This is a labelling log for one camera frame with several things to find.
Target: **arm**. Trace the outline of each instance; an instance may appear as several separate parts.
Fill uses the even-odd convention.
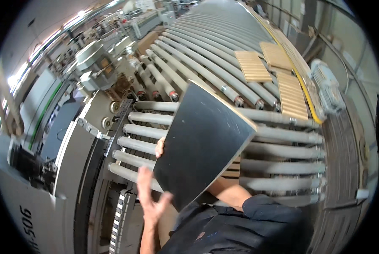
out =
[[[144,212],[144,231],[141,238],[140,254],[154,254],[156,225],[172,199],[172,194],[165,192],[161,195],[158,203],[154,202],[151,197],[150,187],[152,179],[153,172],[146,167],[139,168],[137,190],[139,191],[138,196]]]
[[[242,186],[233,184],[222,176],[209,186],[208,191],[218,200],[241,212],[243,212],[243,203],[252,196]]]

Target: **green stripe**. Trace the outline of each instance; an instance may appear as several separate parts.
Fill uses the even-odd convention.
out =
[[[54,90],[54,93],[51,94],[51,97],[50,99],[48,100],[47,104],[45,105],[44,109],[43,109],[43,112],[41,113],[38,121],[37,121],[37,125],[36,125],[36,128],[34,129],[34,132],[33,132],[33,135],[31,136],[31,142],[30,142],[30,145],[28,146],[28,149],[31,150],[31,147],[34,143],[34,139],[36,137],[36,134],[37,134],[37,130],[38,128],[40,127],[40,124],[41,124],[41,121],[43,120],[43,117],[45,115],[45,112],[47,111],[49,105],[51,104],[52,100],[54,99],[54,96],[58,93],[58,90],[60,89],[62,85],[62,82],[59,83],[59,85],[57,86],[57,88]]]

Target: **yellow cable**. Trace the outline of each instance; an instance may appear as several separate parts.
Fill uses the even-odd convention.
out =
[[[248,6],[244,6],[244,3],[241,3],[239,2],[240,4],[243,5],[243,7],[245,8],[248,8]],[[256,17],[256,15],[254,13],[252,13],[253,16],[257,19],[257,21],[262,24],[262,26],[267,30],[267,32],[273,37],[273,39],[276,41],[276,43],[280,46],[280,48],[283,50],[283,52],[285,53],[285,55],[288,57],[288,59],[290,60],[290,63],[292,64],[292,67],[293,67],[293,70],[295,72],[295,74],[297,75],[297,78],[298,78],[298,81],[300,82],[301,84],[301,87],[304,91],[304,94],[305,94],[305,98],[307,98],[307,102],[308,102],[308,106],[309,106],[309,109],[311,111],[311,115],[312,115],[312,118],[314,119],[314,121],[318,124],[322,124],[324,121],[319,119],[319,117],[317,116],[316,112],[315,112],[315,107],[314,107],[314,104],[312,103],[312,100],[311,100],[311,96],[309,95],[308,93],[308,89],[307,87],[305,86],[305,82],[304,80],[301,78],[301,75],[299,74],[299,72],[297,71],[297,68],[295,67],[294,63],[292,62],[291,58],[289,57],[289,55],[287,54],[287,52],[285,51],[283,45],[281,45],[281,43],[277,40],[277,38],[274,36],[274,34],[266,27],[266,24],[264,24],[262,21],[260,21],[260,19],[258,17]]]

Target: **cardboard box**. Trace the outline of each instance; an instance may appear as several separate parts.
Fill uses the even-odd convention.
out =
[[[142,55],[146,55],[146,49],[150,48],[150,45],[158,39],[158,33],[155,31],[151,31],[148,33],[144,38],[142,38],[139,43],[137,50],[140,52]]]
[[[165,27],[164,26],[157,26],[156,28],[154,28],[154,31],[160,36],[161,33],[165,31]]]

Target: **person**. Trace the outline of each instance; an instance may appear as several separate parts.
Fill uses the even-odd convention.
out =
[[[165,138],[156,146],[163,154]],[[144,211],[140,254],[155,253],[157,223],[173,196],[165,192],[158,202],[151,197],[152,171],[139,168],[138,197]],[[207,190],[230,207],[190,203],[179,214],[164,253],[304,253],[312,229],[300,208],[276,203],[266,195],[251,196],[240,185],[219,177]]]

